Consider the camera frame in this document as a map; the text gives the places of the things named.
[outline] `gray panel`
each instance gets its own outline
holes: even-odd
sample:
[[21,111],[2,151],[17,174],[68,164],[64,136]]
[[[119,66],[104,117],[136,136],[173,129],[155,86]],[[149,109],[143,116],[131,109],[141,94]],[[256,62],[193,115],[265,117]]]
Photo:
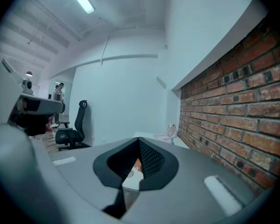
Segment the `gray panel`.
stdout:
[[36,51],[33,51],[33,50],[29,50],[27,47],[21,45],[21,44],[18,44],[17,42],[13,41],[13,40],[10,40],[8,38],[6,38],[5,36],[3,35],[0,35],[0,42],[4,43],[4,44],[7,44],[9,46],[12,46],[18,50],[21,50],[29,55],[32,55],[32,56],[35,56],[45,62],[50,62],[50,58],[36,52]]
[[102,146],[61,151],[50,156],[53,161],[74,156],[76,158],[75,162],[59,165],[56,168],[73,189],[86,201],[99,209],[103,209],[114,203],[118,190],[105,187],[101,183],[93,171],[93,162],[100,154],[122,145],[129,140],[131,139],[120,140]]
[[23,19],[27,23],[29,23],[31,26],[35,28],[41,28],[41,32],[59,43],[60,45],[67,48],[70,44],[68,40],[63,38],[61,35],[59,35],[56,31],[54,31],[52,28],[49,28],[47,24],[40,21],[38,18],[36,18],[33,14],[28,13],[24,10],[19,9],[13,9],[12,13],[18,16],[19,18]]
[[2,23],[2,26],[16,32],[17,34],[27,38],[29,41],[32,40],[32,42],[34,42],[35,44],[45,48],[46,50],[52,52],[53,54],[58,54],[58,49],[56,49],[55,47],[51,46],[50,44],[41,41],[39,38],[34,37],[33,34],[30,34],[29,32],[23,30],[22,28],[12,24],[11,22],[4,20]]
[[140,192],[122,220],[135,224],[200,223],[210,224],[226,216],[203,181],[218,175],[237,196],[248,204],[254,196],[236,175],[197,151],[146,139],[174,154],[180,164],[176,177],[161,191]]
[[[210,157],[161,141],[147,140],[174,154],[180,164],[179,170],[176,177],[162,190],[140,192],[135,203],[122,217],[122,221],[133,224],[189,223],[189,221],[210,224],[223,220],[226,215],[203,182],[211,175],[218,175],[244,205],[253,200],[254,196],[249,187]],[[77,159],[75,162],[58,166],[57,169],[80,195],[101,208],[107,203],[110,204],[110,190],[100,187],[102,184],[93,173],[92,163],[98,155],[121,143],[122,141],[119,141],[97,147],[63,151],[51,154],[51,158],[57,160],[74,156]]]

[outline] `black office chair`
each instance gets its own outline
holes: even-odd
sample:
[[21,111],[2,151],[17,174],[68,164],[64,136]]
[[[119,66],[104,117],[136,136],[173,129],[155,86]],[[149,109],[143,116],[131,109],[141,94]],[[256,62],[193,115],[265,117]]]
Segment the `black office chair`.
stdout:
[[88,144],[83,143],[82,141],[85,138],[82,124],[83,124],[83,118],[85,114],[85,109],[87,107],[87,100],[82,100],[79,103],[79,110],[78,115],[75,121],[75,128],[76,130],[73,130],[72,128],[68,128],[69,122],[59,122],[60,124],[64,124],[65,128],[59,128],[55,141],[57,144],[65,144],[65,147],[58,148],[59,151],[62,149],[76,149],[76,148],[84,148],[84,147],[90,147]]

